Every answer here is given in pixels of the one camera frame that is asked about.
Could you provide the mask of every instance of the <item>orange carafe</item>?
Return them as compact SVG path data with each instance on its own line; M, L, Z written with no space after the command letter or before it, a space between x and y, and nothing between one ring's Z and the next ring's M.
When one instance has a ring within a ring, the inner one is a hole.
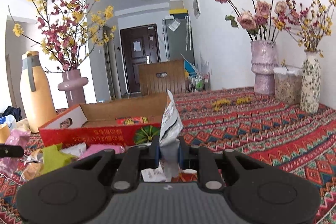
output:
M37 133L41 125L57 115L39 52L31 51L22 55L20 91L30 130Z

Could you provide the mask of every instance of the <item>wooden chair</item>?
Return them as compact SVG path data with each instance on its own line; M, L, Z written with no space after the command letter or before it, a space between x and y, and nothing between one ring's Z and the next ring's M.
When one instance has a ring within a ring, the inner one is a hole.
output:
M185 93L184 60L139 65L141 95Z

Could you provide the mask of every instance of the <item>mauve ring vase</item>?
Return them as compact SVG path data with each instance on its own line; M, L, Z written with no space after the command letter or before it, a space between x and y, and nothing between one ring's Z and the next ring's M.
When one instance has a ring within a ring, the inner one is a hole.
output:
M59 91L65 91L68 106L76 104L85 104L85 95L83 86L89 80L87 77L82 77L79 69L62 72L63 82L58 84Z
M255 73L254 92L274 94L275 81L273 68L278 66L277 45L267 40L252 41L251 52L251 70Z

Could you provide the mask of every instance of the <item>white floral vase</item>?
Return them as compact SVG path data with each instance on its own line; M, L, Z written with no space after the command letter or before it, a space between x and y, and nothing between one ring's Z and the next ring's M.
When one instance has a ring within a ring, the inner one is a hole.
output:
M316 113L320 102L321 67L317 52L306 52L302 65L302 91L300 108L308 113Z

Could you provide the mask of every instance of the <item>vase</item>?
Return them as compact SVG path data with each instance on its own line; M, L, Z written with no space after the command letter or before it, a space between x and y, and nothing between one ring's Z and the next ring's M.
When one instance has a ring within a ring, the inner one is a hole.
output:
M306 52L302 65L302 91L300 109L308 113L316 113L320 102L321 67L317 52Z
M278 50L275 42L255 40L251 42L252 72L255 73L254 92L274 94L273 68L278 65Z
M62 78L63 82L58 84L57 88L59 91L65 91L68 106L85 104L83 86L89 82L88 78L82 77L79 69L62 72Z
M39 52L31 51L22 55L20 93L30 130L38 133L40 126L57 115Z

